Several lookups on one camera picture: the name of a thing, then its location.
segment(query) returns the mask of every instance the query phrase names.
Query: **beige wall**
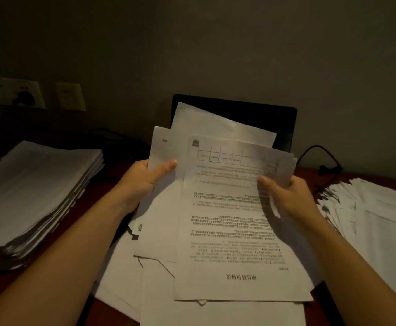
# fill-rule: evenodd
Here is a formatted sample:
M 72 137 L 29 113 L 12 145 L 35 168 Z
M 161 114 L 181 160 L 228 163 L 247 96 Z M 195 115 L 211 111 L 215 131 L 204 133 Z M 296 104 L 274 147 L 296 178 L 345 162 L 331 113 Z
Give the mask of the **beige wall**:
M 0 76 L 40 82 L 42 125 L 146 142 L 174 93 L 294 106 L 294 153 L 396 178 L 396 0 L 0 0 Z M 88 112 L 59 112 L 54 81 Z M 20 129 L 0 107 L 0 142 Z

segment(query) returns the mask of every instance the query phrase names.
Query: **person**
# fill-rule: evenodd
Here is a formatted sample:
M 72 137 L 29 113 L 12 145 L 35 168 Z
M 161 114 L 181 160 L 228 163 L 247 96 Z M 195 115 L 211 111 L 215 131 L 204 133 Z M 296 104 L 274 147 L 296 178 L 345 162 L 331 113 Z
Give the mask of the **person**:
M 138 161 L 43 255 L 0 295 L 0 325 L 75 325 L 123 216 L 175 169 Z M 347 325 L 396 325 L 396 293 L 321 216 L 306 182 L 288 189 L 260 177 L 321 264 L 325 282 Z

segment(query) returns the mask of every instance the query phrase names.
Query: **white power socket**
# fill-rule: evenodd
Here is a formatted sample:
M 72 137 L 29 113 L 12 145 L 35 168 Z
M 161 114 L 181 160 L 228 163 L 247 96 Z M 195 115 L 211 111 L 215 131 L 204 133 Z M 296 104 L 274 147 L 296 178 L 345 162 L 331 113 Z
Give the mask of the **white power socket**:
M 12 105 L 14 99 L 19 96 L 19 92 L 27 91 L 32 94 L 35 104 L 31 107 L 45 109 L 45 104 L 38 81 L 10 79 L 0 77 L 0 104 Z

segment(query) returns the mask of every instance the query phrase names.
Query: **stack of paper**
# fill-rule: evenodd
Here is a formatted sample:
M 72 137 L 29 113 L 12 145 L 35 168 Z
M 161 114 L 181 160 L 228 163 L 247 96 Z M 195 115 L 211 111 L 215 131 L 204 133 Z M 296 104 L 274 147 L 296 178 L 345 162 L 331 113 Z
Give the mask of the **stack of paper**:
M 95 296 L 133 307 L 144 326 L 304 325 L 315 280 L 290 247 L 299 234 L 257 185 L 267 175 L 287 187 L 293 175 L 296 159 L 271 148 L 275 137 L 179 103 L 171 129 L 154 129 L 148 166 L 176 159 L 177 169 L 141 202 L 129 225 L 138 239 L 119 240 Z M 119 287 L 141 279 L 137 304 Z
M 3 157 L 0 269 L 26 264 L 102 167 L 101 150 L 54 149 L 26 141 Z
M 319 208 L 396 292 L 396 191 L 362 179 L 331 185 Z

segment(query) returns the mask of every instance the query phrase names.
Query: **person's left hand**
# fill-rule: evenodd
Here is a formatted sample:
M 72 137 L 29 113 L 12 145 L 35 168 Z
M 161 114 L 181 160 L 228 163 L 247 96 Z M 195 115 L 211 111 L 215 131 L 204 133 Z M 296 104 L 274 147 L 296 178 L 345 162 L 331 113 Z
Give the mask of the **person's left hand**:
M 150 195 L 154 184 L 177 167 L 177 161 L 171 160 L 153 170 L 148 170 L 148 160 L 136 161 L 123 175 L 111 193 L 124 203 L 125 212 L 131 213 L 139 202 Z

